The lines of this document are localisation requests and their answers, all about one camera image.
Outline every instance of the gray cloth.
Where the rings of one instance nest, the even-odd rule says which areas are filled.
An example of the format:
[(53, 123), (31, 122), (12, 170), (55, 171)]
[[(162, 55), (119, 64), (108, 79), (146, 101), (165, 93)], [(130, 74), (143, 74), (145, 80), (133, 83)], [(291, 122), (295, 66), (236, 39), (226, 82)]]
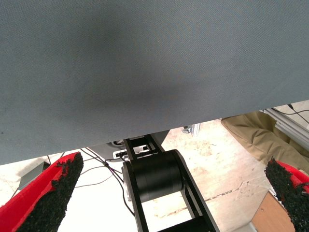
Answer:
[(309, 98), (308, 1), (0, 1), (0, 164)]

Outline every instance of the tan fabric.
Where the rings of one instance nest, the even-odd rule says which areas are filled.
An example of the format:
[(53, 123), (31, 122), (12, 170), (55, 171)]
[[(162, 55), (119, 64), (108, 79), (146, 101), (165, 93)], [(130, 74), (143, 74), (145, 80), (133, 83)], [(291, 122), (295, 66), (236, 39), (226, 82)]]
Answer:
[(309, 152), (275, 128), (276, 121), (262, 112), (224, 118), (222, 125), (257, 160), (273, 156), (309, 174)]

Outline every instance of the red foam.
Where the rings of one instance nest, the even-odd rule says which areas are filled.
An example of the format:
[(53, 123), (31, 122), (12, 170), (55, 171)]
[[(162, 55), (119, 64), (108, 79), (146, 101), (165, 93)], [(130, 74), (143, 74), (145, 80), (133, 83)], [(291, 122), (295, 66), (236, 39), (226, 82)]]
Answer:
[[(73, 161), (75, 152), (60, 158), (57, 162)], [(2, 232), (14, 232), (25, 221), (38, 200), (46, 193), (55, 190), (52, 180), (58, 180), (62, 174), (62, 167), (54, 162), (34, 181), (22, 189), (0, 208), (0, 229)]]
[[(291, 181), (294, 185), (294, 187), (300, 185), (300, 184), (304, 184), (304, 183), (309, 183), (309, 176), (303, 174), (301, 171), (297, 170), (296, 168), (286, 164), (286, 163), (283, 163), (283, 162), (280, 162), (280, 161), (277, 161), (277, 163), (279, 165), (281, 165), (282, 167), (284, 167), (288, 172), (290, 172), (292, 175), (291, 175)], [(304, 190), (309, 193), (309, 186), (304, 186), (303, 187)]]

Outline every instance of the white floor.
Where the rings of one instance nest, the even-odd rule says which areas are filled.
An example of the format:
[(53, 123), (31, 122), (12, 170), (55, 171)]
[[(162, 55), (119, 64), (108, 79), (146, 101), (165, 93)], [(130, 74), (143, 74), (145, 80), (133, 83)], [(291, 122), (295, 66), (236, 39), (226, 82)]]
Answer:
[[(173, 129), (163, 143), (166, 150), (178, 149), (202, 192), (220, 230), (231, 232), (248, 224), (269, 189), (264, 165), (257, 162), (226, 131), (219, 120), (202, 123), (198, 137)], [(52, 162), (60, 154), (51, 155)], [(47, 157), (0, 166), (0, 205), (5, 204), (19, 185), (19, 179)], [(84, 163), (84, 170), (99, 166), (95, 160)], [(112, 167), (120, 170), (121, 163)], [(97, 183), (110, 176), (106, 168), (96, 168), (80, 176), (76, 186)], [(190, 219), (180, 194), (175, 193), (143, 204), (150, 231)], [(59, 232), (64, 231), (136, 232), (133, 216), (125, 208), (118, 182), (76, 188)]]

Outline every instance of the black cable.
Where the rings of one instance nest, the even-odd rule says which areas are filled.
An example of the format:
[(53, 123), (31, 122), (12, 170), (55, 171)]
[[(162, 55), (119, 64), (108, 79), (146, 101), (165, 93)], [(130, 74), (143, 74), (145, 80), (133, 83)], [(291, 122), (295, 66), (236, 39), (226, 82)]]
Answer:
[(86, 162), (86, 161), (88, 161), (88, 160), (98, 160), (98, 158), (90, 158), (90, 159), (86, 159), (86, 160), (84, 160), (84, 162)]
[(88, 172), (88, 171), (90, 171), (90, 170), (92, 170), (92, 169), (96, 169), (96, 168), (106, 168), (106, 167), (105, 167), (105, 166), (98, 166), (98, 167), (90, 168), (90, 169), (88, 169), (87, 171), (84, 171), (83, 173), (81, 173), (80, 176), (81, 176), (82, 174), (85, 174), (86, 172)]
[(62, 158), (62, 157), (63, 157), (64, 153), (65, 153), (65, 152), (62, 152), (62, 154), (61, 154), (60, 158)]
[(298, 116), (300, 116), (303, 120), (305, 120), (305, 122), (307, 122), (309, 124), (309, 122), (304, 118), (302, 117), (299, 112), (297, 112), (294, 107), (292, 106), (292, 104), (288, 104), (288, 106), (291, 108), (291, 110), (293, 110)]
[(107, 166), (108, 168), (110, 168), (110, 169), (112, 169), (114, 172), (117, 172), (117, 173), (119, 173), (119, 174), (122, 174), (122, 172), (120, 172), (120, 171), (118, 171), (118, 170), (116, 170), (116, 169), (114, 169), (114, 168), (112, 168), (112, 167), (110, 167), (109, 166), (109, 164), (106, 162), (106, 161), (104, 161), (97, 153), (95, 153), (93, 150), (91, 150), (89, 147), (85, 147), (88, 151), (90, 151), (92, 154), (94, 154), (96, 157), (98, 157), (101, 161), (102, 161), (102, 163), (104, 164), (104, 166)]
[(80, 187), (86, 187), (86, 186), (92, 186), (92, 185), (98, 185), (98, 184), (102, 184), (103, 182), (107, 181), (109, 178), (111, 178), (112, 175), (110, 175), (108, 178), (106, 178), (105, 180), (101, 181), (101, 182), (98, 182), (98, 183), (95, 183), (95, 184), (90, 184), (90, 185), (81, 185), (81, 186), (77, 186), (75, 188), (80, 188)]
[(15, 196), (15, 194), (16, 194), (16, 192), (17, 192), (17, 190), (18, 190), (18, 188), (15, 190), (15, 192), (13, 193), (13, 195), (11, 196), (11, 198), (10, 198), (10, 199), (12, 199), (12, 198), (13, 198), (13, 196)]
[(115, 159), (105, 159), (105, 161), (112, 161), (112, 160), (118, 160), (118, 159), (120, 159), (121, 157), (117, 157), (117, 158), (115, 158)]
[(297, 113), (302, 113), (302, 112), (309, 111), (309, 110), (301, 110), (301, 111), (298, 111), (296, 113), (285, 113), (285, 112), (282, 112), (280, 110), (277, 110), (276, 108), (271, 108), (271, 109), (274, 110), (274, 111), (277, 111), (278, 113), (282, 113), (284, 115), (297, 115)]
[(111, 171), (111, 173), (112, 173), (112, 175), (116, 178), (116, 180), (118, 181), (118, 183), (119, 183), (119, 185), (120, 185), (120, 187), (121, 187), (121, 189), (122, 189), (122, 198), (123, 198), (123, 200), (124, 200), (124, 203), (125, 203), (127, 209), (128, 209), (128, 210), (130, 211), (130, 213), (135, 217), (134, 212), (130, 209), (130, 207), (129, 207), (129, 206), (127, 205), (127, 203), (126, 203), (124, 187), (122, 187), (122, 184), (120, 183), (120, 181), (118, 180), (118, 178), (114, 175), (114, 173), (113, 173), (112, 171)]
[(52, 162), (50, 161), (49, 155), (47, 155), (47, 157), (48, 157), (48, 160), (49, 160), (49, 164), (52, 164)]
[[(98, 157), (98, 154), (94, 153), (94, 152), (93, 152), (92, 150), (90, 150), (88, 147), (86, 147), (86, 149), (87, 149), (88, 151), (90, 151), (92, 154), (94, 154), (95, 156)], [(84, 153), (86, 153), (87, 155), (91, 156), (92, 158), (95, 158), (95, 157), (93, 157), (92, 155), (90, 155), (88, 152), (85, 152), (82, 148), (81, 148), (81, 150), (82, 150)], [(106, 166), (106, 167), (110, 170), (110, 172), (112, 173), (112, 175), (115, 177), (115, 179), (118, 181), (118, 183), (119, 183), (119, 185), (120, 185), (120, 187), (121, 187), (121, 189), (122, 189), (122, 198), (123, 198), (123, 200), (124, 200), (124, 203), (125, 203), (127, 209), (130, 211), (130, 213), (135, 217), (133, 211), (129, 208), (129, 206), (127, 205), (126, 200), (125, 200), (125, 190), (124, 190), (124, 187), (122, 186), (122, 184), (121, 184), (121, 182), (120, 182), (120, 181), (122, 181), (122, 183), (123, 183), (123, 182), (124, 182), (123, 179), (121, 179), (121, 177), (120, 177), (115, 171), (113, 171), (114, 169), (111, 168), (111, 167), (108, 165), (107, 162), (104, 162), (100, 157), (98, 157), (98, 158), (101, 160), (101, 161), (100, 161), (100, 160), (98, 160), (98, 161), (100, 161), (104, 166)]]
[[(95, 156), (98, 157), (98, 155), (97, 155), (96, 153), (94, 153), (93, 151), (91, 151), (89, 148), (86, 147), (86, 149), (89, 150), (89, 151), (92, 152)], [(81, 148), (81, 150), (82, 150), (84, 153), (86, 153), (87, 155), (89, 155), (89, 156), (91, 156), (92, 158), (95, 159), (94, 156), (90, 155), (88, 152), (85, 152), (82, 148)], [(100, 161), (100, 160), (98, 160), (98, 161), (101, 162), (105, 167), (107, 167), (111, 172), (115, 173), (115, 174), (118, 176), (118, 178), (122, 181), (122, 183), (124, 182), (123, 179), (121, 179), (121, 177), (116, 173), (116, 172), (119, 172), (119, 171), (115, 170), (114, 168), (111, 168), (107, 162), (105, 162), (105, 161), (103, 161), (103, 160)]]

